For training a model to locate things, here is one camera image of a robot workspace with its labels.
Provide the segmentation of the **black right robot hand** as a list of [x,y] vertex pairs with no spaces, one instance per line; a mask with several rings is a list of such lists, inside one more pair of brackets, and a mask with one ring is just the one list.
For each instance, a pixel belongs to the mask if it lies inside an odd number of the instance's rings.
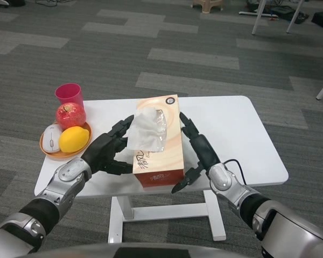
[[172,194],[184,189],[188,185],[192,185],[201,176],[203,170],[208,172],[212,166],[221,162],[207,138],[199,133],[192,120],[187,118],[182,112],[180,113],[179,118],[184,124],[181,130],[189,139],[191,147],[196,153],[199,162],[197,163],[198,166],[196,168],[190,168],[185,173],[184,178],[173,187],[171,190]]

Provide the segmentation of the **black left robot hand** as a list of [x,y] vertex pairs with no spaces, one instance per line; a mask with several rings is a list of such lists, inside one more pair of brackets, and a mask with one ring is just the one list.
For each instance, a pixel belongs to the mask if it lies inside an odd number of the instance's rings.
[[92,174],[104,171],[112,175],[131,174],[133,165],[116,161],[114,157],[127,147],[128,138],[124,135],[134,119],[130,115],[117,122],[109,132],[97,137],[85,150],[81,158],[90,166]]

